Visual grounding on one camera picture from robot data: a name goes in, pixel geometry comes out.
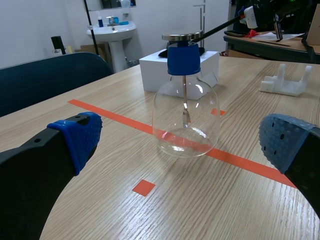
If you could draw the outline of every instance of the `orange tape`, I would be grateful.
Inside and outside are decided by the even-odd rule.
[[[141,180],[132,191],[146,197],[156,185],[146,180]]]
[[[212,109],[211,114],[216,116],[217,112],[218,112],[218,109],[214,108]],[[225,113],[226,113],[225,111],[220,110],[220,116],[223,116]]]
[[[140,131],[143,131],[145,133],[153,134],[152,127],[150,125],[144,124],[142,122],[130,119],[125,116],[121,116],[121,115],[116,114],[114,112],[104,110],[102,108],[90,105],[88,103],[85,103],[85,102],[82,102],[82,101],[79,101],[76,99],[70,100],[69,103],[72,105],[75,105],[77,107],[86,109],[88,111],[94,112],[96,114],[99,114],[101,116],[104,116],[106,118],[109,118],[111,120],[114,120],[116,122],[119,122],[121,124],[127,125],[129,127],[135,128]],[[167,134],[168,134],[169,138],[172,139],[173,136],[171,135],[171,133],[167,133]],[[187,139],[183,140],[179,137],[173,137],[173,139],[175,139],[174,140],[175,143],[177,142],[181,146],[188,146],[188,147],[192,147],[195,149],[206,147],[203,144],[197,144],[197,143],[194,143],[194,142],[189,141]],[[258,174],[258,175],[263,176],[265,178],[268,178],[268,179],[277,181],[279,183],[288,185],[290,187],[296,188],[294,186],[294,184],[285,175],[282,175],[277,169],[271,168],[269,166],[265,166],[263,164],[255,162],[255,161],[251,161],[246,158],[236,156],[236,155],[233,155],[233,154],[225,152],[225,151],[221,151],[216,148],[209,151],[206,155],[208,155],[212,158],[218,159],[220,161],[223,161],[225,163],[234,165],[238,168],[247,170],[247,171],[252,172],[254,174]]]

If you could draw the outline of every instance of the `dark blue chair back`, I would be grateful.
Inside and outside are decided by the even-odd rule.
[[[0,69],[0,117],[111,75],[98,55],[79,52]]]

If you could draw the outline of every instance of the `white pedestal sink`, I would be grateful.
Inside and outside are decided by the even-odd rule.
[[[97,42],[109,43],[115,73],[127,69],[122,40],[129,39],[135,34],[136,25],[132,21],[129,21],[127,25],[107,26],[106,22],[103,24],[104,27],[93,26],[95,40]],[[86,34],[92,38],[90,30],[87,30]]]

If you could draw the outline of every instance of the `clear glass jar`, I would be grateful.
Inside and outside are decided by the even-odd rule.
[[[220,108],[214,90],[201,72],[171,76],[154,96],[152,130],[165,153],[197,157],[209,152],[220,132]]]

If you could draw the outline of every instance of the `desk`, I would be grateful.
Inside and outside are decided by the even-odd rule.
[[[306,52],[299,37],[279,42],[279,44],[288,46],[259,42],[258,39],[247,37],[225,35],[223,39],[231,46],[233,51],[277,61],[310,63],[309,54]],[[316,53],[317,62],[320,62],[320,46],[313,46],[313,49]]]
[[[298,80],[305,64],[289,63]],[[221,57],[217,148],[272,167],[259,145],[259,124],[270,113],[320,124],[320,66],[300,97],[259,92],[279,62]],[[78,99],[150,125],[153,92],[143,90],[136,66],[0,118],[0,151],[20,146],[48,123],[86,110]],[[102,117],[98,148],[54,205],[42,240],[308,240],[320,221],[295,188],[210,156],[176,159],[157,149],[154,137]],[[143,197],[140,180],[155,187]]]

